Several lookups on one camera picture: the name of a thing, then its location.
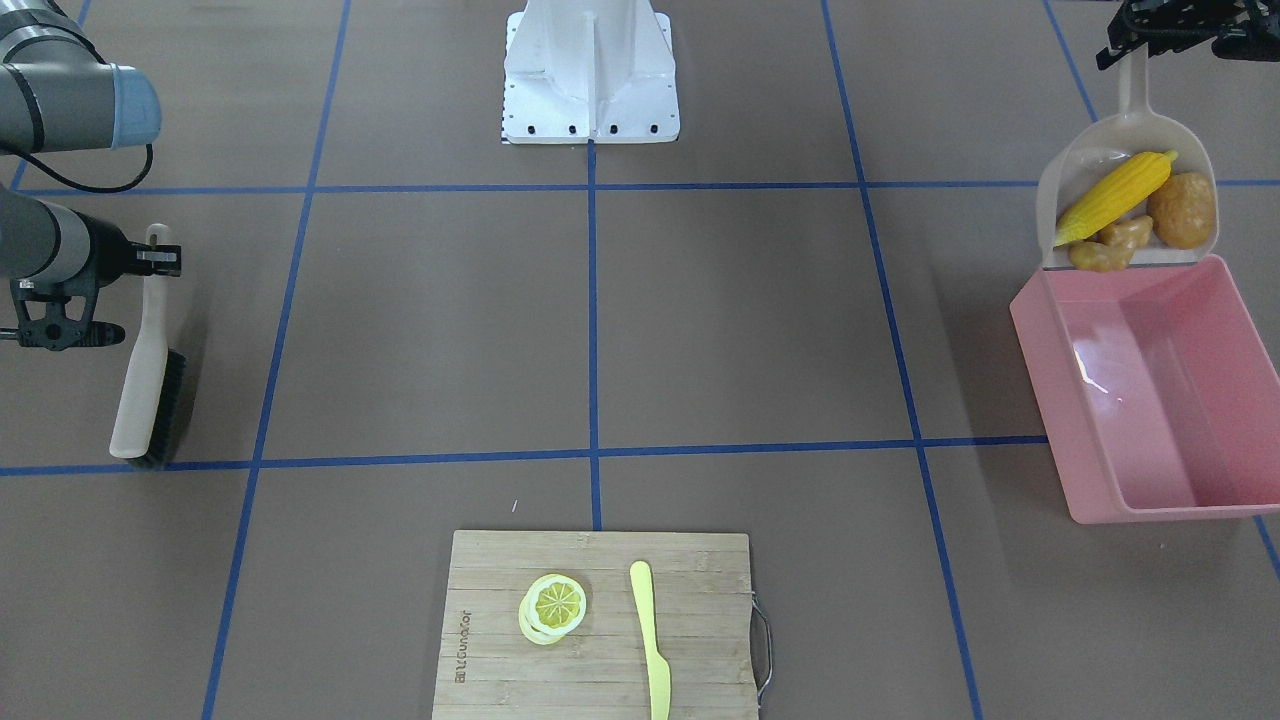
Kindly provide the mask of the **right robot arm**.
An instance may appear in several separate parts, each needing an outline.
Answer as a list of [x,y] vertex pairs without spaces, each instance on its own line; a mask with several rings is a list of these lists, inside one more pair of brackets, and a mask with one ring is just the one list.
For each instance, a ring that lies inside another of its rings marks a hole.
[[[150,78],[109,61],[54,1],[5,1],[1,12],[3,154],[47,172],[45,152],[142,147],[154,165],[163,110]],[[129,240],[110,222],[3,190],[1,273],[17,324],[3,338],[61,351],[120,343],[93,314],[123,275],[180,274],[175,245]]]

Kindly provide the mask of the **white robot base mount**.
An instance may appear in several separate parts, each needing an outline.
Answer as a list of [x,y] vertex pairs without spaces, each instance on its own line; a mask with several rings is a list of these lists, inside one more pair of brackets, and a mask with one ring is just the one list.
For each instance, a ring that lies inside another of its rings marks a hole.
[[672,23],[652,3],[529,1],[507,17],[504,40],[504,142],[680,137]]

